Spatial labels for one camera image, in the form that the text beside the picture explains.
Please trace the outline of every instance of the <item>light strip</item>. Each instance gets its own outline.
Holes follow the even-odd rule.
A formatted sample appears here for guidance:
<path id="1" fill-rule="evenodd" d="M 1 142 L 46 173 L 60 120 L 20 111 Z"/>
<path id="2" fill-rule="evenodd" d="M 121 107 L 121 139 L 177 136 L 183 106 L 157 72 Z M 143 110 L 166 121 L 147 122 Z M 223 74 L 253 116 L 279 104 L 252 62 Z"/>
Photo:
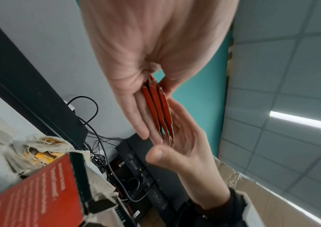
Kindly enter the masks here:
<path id="1" fill-rule="evenodd" d="M 321 129 L 321 121 L 319 121 L 319 120 L 309 119 L 309 118 L 305 118 L 305 117 L 298 117 L 298 116 L 274 112 L 274 111 L 270 112 L 270 116 L 275 117 L 275 118 L 279 118 L 279 119 L 283 119 L 283 120 L 287 120 L 290 122 L 299 123 L 302 125 L 313 126 L 313 127 Z"/>

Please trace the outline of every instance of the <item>power cord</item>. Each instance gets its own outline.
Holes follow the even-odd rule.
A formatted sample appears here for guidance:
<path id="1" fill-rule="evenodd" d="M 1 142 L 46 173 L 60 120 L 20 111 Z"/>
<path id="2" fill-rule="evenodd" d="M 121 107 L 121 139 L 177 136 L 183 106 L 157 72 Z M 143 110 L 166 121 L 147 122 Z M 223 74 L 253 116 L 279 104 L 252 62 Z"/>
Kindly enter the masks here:
<path id="1" fill-rule="evenodd" d="M 105 158 L 106 158 L 106 161 L 107 161 L 107 163 L 109 164 L 108 157 L 107 157 L 107 153 L 106 153 L 106 150 L 104 149 L 104 146 L 103 146 L 103 144 L 102 144 L 102 142 L 101 142 L 102 140 L 101 140 L 100 136 L 99 136 L 99 135 L 97 134 L 97 132 L 92 128 L 92 126 L 88 124 L 88 122 L 86 122 L 85 120 L 83 120 L 81 117 L 78 117 L 78 119 L 81 120 L 85 125 L 87 125 L 87 126 L 93 131 L 94 135 L 97 136 L 97 139 L 98 139 L 98 141 L 99 141 L 99 144 L 101 144 L 101 147 L 102 147 L 102 149 L 103 149 L 103 152 L 104 152 L 104 156 L 105 156 Z M 111 173 L 113 174 L 114 178 L 115 178 L 116 181 L 120 184 L 120 186 L 122 187 L 124 193 L 126 194 L 126 196 L 128 197 L 128 199 L 129 199 L 130 201 L 132 201 L 132 202 L 134 202 L 134 203 L 137 203 L 137 202 L 141 201 L 142 199 L 144 199 L 144 198 L 147 196 L 147 194 L 150 192 L 150 190 L 149 190 L 142 198 L 140 198 L 140 199 L 138 199 L 138 200 L 132 199 L 132 198 L 130 197 L 130 195 L 128 194 L 126 188 L 123 186 L 122 182 L 118 179 L 118 177 L 117 177 L 117 176 L 115 175 L 115 173 L 113 172 L 111 165 L 108 165 L 108 167 L 109 167 L 109 170 L 111 171 Z"/>
<path id="2" fill-rule="evenodd" d="M 67 106 L 68 106 L 69 104 L 71 104 L 71 102 L 73 102 L 74 100 L 79 99 L 79 98 L 89 99 L 89 100 L 91 100 L 92 102 L 94 102 L 94 104 L 95 104 L 96 107 L 97 107 L 96 113 L 93 115 L 93 117 L 91 117 L 91 118 L 87 121 L 87 123 L 88 123 L 88 122 L 92 121 L 93 118 L 98 114 L 98 104 L 96 103 L 96 101 L 94 101 L 94 100 L 91 99 L 90 97 L 81 95 L 81 96 L 77 96 L 77 97 L 74 97 L 73 99 L 71 99 L 71 100 L 67 103 Z"/>

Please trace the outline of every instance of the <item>brown cardboard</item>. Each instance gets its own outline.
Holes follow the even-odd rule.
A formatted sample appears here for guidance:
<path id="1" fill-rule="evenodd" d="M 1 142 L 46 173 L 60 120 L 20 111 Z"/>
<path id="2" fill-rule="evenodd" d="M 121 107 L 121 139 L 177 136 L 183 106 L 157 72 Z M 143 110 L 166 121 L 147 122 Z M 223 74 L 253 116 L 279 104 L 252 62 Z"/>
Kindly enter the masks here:
<path id="1" fill-rule="evenodd" d="M 321 227 L 300 210 L 214 158 L 225 183 L 247 193 L 267 227 Z"/>

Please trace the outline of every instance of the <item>black electronic device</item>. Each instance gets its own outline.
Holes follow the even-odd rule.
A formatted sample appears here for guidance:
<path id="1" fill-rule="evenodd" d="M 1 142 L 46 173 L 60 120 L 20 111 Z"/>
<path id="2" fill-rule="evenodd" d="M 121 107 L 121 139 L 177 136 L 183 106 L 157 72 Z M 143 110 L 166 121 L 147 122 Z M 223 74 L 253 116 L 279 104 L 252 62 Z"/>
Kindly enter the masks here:
<path id="1" fill-rule="evenodd" d="M 87 128 L 1 29 L 0 98 L 44 134 L 82 148 Z"/>
<path id="2" fill-rule="evenodd" d="M 146 154 L 152 146 L 150 140 L 142 140 L 134 134 L 118 145 L 116 150 L 132 174 L 143 177 L 147 197 L 168 225 L 172 223 L 176 211 L 189 198 L 175 173 L 146 162 Z"/>

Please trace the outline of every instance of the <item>teal wall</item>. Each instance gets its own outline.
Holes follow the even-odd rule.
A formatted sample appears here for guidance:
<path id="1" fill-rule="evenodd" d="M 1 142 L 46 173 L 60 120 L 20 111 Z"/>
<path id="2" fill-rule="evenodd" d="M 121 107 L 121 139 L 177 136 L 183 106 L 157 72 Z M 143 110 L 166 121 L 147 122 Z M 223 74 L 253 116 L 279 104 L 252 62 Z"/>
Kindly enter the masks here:
<path id="1" fill-rule="evenodd" d="M 206 132 L 212 153 L 216 157 L 223 128 L 229 40 L 228 33 L 210 62 L 172 94 Z M 163 71 L 156 72 L 154 77 L 160 81 L 164 77 Z"/>

